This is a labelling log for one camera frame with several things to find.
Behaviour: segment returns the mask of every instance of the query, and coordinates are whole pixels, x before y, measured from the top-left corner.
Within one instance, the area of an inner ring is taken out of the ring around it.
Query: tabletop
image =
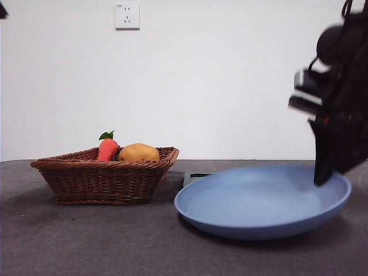
[[[349,171],[345,208],[308,233],[236,241],[203,233],[174,206],[186,173],[259,163],[177,160],[149,204],[60,206],[31,160],[1,163],[0,275],[366,275],[368,162]]]

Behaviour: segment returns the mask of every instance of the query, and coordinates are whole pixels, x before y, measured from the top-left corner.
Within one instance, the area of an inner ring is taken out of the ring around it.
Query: brown wicker basket
[[[175,163],[179,150],[157,148],[160,161],[121,162],[119,148],[111,161],[98,161],[98,148],[41,158],[37,168],[62,205],[136,205],[150,201]]]

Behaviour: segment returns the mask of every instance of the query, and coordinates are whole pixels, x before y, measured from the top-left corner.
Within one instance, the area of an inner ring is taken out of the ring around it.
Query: toy carrot
[[[115,140],[113,140],[114,131],[110,133],[104,132],[99,140],[102,140],[98,147],[97,160],[110,161],[114,154],[117,152],[119,146]]]

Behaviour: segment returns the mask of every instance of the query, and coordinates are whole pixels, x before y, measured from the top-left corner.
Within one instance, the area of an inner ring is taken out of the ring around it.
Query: light blue plate
[[[350,181],[334,173],[321,187],[314,167],[264,165],[233,168],[203,177],[175,197],[178,212],[207,233],[240,240],[267,240],[309,231],[346,203]]]

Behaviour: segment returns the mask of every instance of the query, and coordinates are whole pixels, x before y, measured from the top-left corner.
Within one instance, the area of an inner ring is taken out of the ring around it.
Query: basket rim
[[[31,167],[34,168],[168,168],[171,167],[178,155],[179,150],[174,147],[157,147],[158,150],[171,150],[170,154],[158,161],[146,161],[146,162],[126,162],[126,161],[101,161],[95,159],[63,159],[70,155],[81,154],[87,151],[97,150],[97,147],[86,149],[84,151],[72,152],[70,154],[63,154],[58,156],[52,156],[47,158],[40,158],[31,162]]]

